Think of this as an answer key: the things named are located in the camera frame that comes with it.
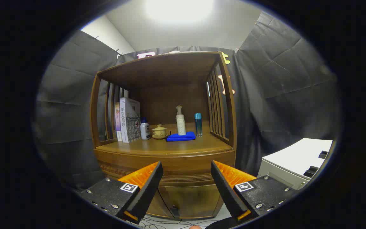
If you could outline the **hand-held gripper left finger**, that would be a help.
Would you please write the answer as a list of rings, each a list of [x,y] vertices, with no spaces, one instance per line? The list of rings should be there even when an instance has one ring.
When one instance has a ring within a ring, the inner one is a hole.
[[[139,224],[158,191],[164,174],[161,161],[152,163],[122,178],[104,178],[80,197],[102,212]]]

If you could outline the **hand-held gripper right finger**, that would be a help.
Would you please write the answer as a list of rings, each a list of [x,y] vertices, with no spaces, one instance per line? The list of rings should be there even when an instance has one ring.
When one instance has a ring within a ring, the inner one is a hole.
[[[236,223],[261,217],[298,194],[271,176],[256,178],[215,160],[211,162],[211,174]]]

